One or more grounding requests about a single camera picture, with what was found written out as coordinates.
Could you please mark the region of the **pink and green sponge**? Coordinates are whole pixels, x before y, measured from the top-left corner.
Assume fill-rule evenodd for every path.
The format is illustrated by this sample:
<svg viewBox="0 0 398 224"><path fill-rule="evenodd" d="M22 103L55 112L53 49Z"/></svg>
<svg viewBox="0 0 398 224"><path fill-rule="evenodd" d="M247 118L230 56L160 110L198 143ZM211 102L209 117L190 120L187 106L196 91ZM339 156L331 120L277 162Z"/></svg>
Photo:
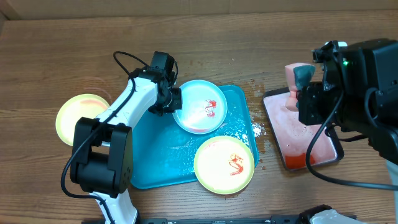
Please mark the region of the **pink and green sponge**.
<svg viewBox="0 0 398 224"><path fill-rule="evenodd" d="M297 93L303 87L308 86L313 75L315 66L308 63L292 63L285 66L285 76L289 88L289 97L285 107L290 111L298 111Z"/></svg>

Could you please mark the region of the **light blue plate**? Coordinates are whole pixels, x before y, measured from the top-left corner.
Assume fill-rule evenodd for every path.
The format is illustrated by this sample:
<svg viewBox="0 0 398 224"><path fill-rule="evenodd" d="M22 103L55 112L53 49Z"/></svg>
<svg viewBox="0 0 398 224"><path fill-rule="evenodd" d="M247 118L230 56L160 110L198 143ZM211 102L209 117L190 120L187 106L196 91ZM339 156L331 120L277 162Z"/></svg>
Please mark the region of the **light blue plate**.
<svg viewBox="0 0 398 224"><path fill-rule="evenodd" d="M228 104L220 87L205 80L191 80L180 86L182 109L173 113L174 120L193 134L207 134L224 122Z"/></svg>

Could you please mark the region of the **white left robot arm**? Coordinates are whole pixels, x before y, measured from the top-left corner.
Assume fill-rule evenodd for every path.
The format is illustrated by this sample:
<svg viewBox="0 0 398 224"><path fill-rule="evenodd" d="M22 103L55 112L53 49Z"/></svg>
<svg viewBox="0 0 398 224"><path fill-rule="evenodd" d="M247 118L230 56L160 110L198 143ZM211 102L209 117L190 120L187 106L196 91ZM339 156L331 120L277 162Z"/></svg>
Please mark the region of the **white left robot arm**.
<svg viewBox="0 0 398 224"><path fill-rule="evenodd" d="M78 184L81 198L97 201L104 223L139 223L128 186L132 177L132 131L151 106L161 113L182 107L182 91L169 83L146 78L129 79L116 101L96 118L80 118L74 131L71 158L62 173Z"/></svg>

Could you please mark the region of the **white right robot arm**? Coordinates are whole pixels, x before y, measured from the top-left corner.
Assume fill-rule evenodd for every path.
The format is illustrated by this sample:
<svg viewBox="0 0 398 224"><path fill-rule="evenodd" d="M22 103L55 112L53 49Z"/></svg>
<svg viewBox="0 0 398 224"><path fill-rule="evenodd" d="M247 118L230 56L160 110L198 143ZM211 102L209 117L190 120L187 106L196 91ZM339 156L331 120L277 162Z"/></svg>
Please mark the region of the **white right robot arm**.
<svg viewBox="0 0 398 224"><path fill-rule="evenodd" d="M296 89L288 108L298 110L302 124L319 127L305 153L308 171L333 184L397 192L397 41L374 39L348 45L332 40L312 55L314 63L323 66L322 81L312 81L313 65L298 65L287 76ZM368 139L386 160L391 184L341 180L312 167L316 141L336 126L343 132L358 132L352 141Z"/></svg>

